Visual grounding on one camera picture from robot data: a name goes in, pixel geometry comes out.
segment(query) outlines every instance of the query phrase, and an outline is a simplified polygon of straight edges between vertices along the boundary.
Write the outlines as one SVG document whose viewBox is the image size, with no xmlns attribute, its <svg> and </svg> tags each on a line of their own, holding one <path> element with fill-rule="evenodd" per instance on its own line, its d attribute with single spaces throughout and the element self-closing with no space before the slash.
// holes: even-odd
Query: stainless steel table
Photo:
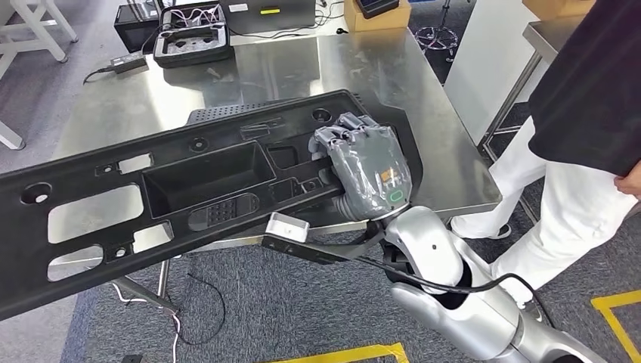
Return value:
<svg viewBox="0 0 641 363">
<path fill-rule="evenodd" d="M 234 59 L 173 70 L 163 70 L 148 58 L 148 69 L 96 76 L 83 87 L 54 158 L 184 126 L 190 112 L 199 108 L 346 88 L 373 91 L 384 104 L 406 111 L 424 169 L 414 203 L 432 208 L 443 219 L 488 211 L 499 203 L 500 192 L 488 168 L 406 29 L 240 45 L 235 52 Z M 81 210 L 61 210 L 50 218 L 50 240 L 84 234 L 96 221 L 110 225 L 136 210 L 136 200 L 135 195 L 123 194 L 88 201 Z M 312 217 L 312 234 L 365 226 L 324 216 L 322 210 Z M 152 247 L 155 238 L 143 242 Z M 250 231 L 197 251 L 257 244 L 261 239 L 260 230 Z M 81 251 L 55 263 L 99 261 L 99 256 Z"/>
<path fill-rule="evenodd" d="M 503 122 L 505 121 L 507 114 L 512 109 L 514 101 L 521 93 L 523 87 L 528 82 L 534 70 L 536 70 L 541 59 L 545 60 L 548 64 L 551 64 L 556 58 L 556 55 L 561 51 L 563 45 L 568 41 L 572 33 L 581 21 L 584 16 L 577 17 L 562 17 L 554 20 L 546 21 L 533 21 L 529 23 L 525 30 L 523 30 L 523 37 L 532 45 L 534 48 L 534 53 L 530 57 L 530 60 L 525 65 L 525 68 L 521 72 L 521 75 L 518 77 L 514 86 L 509 91 L 505 101 L 501 104 L 497 115 L 492 119 L 490 127 L 486 131 L 485 135 L 479 143 L 479 147 L 485 150 L 488 153 L 488 156 L 493 160 L 497 160 L 497 155 L 490 146 L 490 142 L 495 135 L 509 134 L 517 132 L 521 126 L 510 126 L 501 128 Z M 532 207 L 529 205 L 528 201 L 524 198 L 521 198 L 519 201 L 525 214 L 528 215 L 528 218 L 536 223 L 538 217 L 534 214 Z"/>
</svg>

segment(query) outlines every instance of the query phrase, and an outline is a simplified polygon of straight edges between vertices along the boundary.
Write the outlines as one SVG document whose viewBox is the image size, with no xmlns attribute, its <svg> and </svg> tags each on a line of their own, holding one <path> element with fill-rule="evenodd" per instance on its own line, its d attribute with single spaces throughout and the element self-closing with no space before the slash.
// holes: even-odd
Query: white table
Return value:
<svg viewBox="0 0 641 363">
<path fill-rule="evenodd" d="M 22 51 L 48 50 L 56 61 L 67 62 L 67 55 L 51 37 L 45 26 L 60 26 L 70 37 L 71 42 L 78 42 L 78 36 L 71 25 L 64 18 L 54 0 L 40 0 L 36 11 L 31 11 L 26 0 L 10 0 L 13 9 L 22 17 L 24 23 L 4 25 L 0 24 L 0 79 L 11 65 L 16 55 Z M 48 12 L 53 20 L 42 21 L 42 16 Z M 10 31 L 16 29 L 31 29 L 36 34 L 36 39 L 22 42 L 14 42 L 9 36 Z M 10 149 L 20 150 L 24 148 L 24 140 L 0 121 L 0 142 Z"/>
</svg>

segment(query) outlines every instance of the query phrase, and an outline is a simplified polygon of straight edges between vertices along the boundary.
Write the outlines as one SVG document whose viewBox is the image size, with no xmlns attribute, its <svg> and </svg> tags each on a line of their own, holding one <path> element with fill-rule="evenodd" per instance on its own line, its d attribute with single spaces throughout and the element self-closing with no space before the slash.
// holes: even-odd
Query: yellow floor tape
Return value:
<svg viewBox="0 0 641 363">
<path fill-rule="evenodd" d="M 321 355 L 312 355 L 287 361 L 275 361 L 272 363 L 349 363 L 351 361 L 363 361 L 364 359 L 379 358 L 386 355 L 393 355 L 396 357 L 397 363 L 410 363 L 405 355 L 405 350 L 400 343 L 392 344 L 390 346 L 382 346 L 378 344 L 375 346 L 362 346 L 361 348 L 342 350 Z"/>
<path fill-rule="evenodd" d="M 625 329 L 621 326 L 619 319 L 617 319 L 615 314 L 612 312 L 613 308 L 634 303 L 641 303 L 641 290 L 592 299 L 592 306 L 603 314 L 605 321 L 610 325 L 610 328 L 615 333 L 617 339 L 619 339 L 619 342 L 621 342 L 621 345 L 632 359 L 632 362 L 641 363 L 641 355 L 639 354 L 639 351 L 636 350 L 634 343 L 627 335 Z"/>
</svg>

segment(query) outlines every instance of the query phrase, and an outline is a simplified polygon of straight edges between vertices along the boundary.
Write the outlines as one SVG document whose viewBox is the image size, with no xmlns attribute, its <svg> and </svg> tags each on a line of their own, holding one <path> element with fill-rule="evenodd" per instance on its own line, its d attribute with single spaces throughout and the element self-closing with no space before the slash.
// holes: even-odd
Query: person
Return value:
<svg viewBox="0 0 641 363">
<path fill-rule="evenodd" d="M 531 117 L 490 168 L 503 200 L 452 232 L 500 238 L 523 188 L 545 175 L 540 221 L 491 263 L 535 289 L 611 239 L 641 198 L 641 2 L 597 0 L 529 99 Z M 518 281 L 501 286 L 520 307 Z"/>
</svg>

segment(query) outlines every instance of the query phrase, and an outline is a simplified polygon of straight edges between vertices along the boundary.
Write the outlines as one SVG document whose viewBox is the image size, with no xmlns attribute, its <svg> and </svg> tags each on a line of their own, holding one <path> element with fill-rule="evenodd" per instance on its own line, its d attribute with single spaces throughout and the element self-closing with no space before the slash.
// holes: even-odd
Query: person's hand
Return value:
<svg viewBox="0 0 641 363">
<path fill-rule="evenodd" d="M 615 178 L 615 186 L 623 194 L 635 196 L 641 200 L 641 161 L 639 161 L 625 178 Z"/>
</svg>

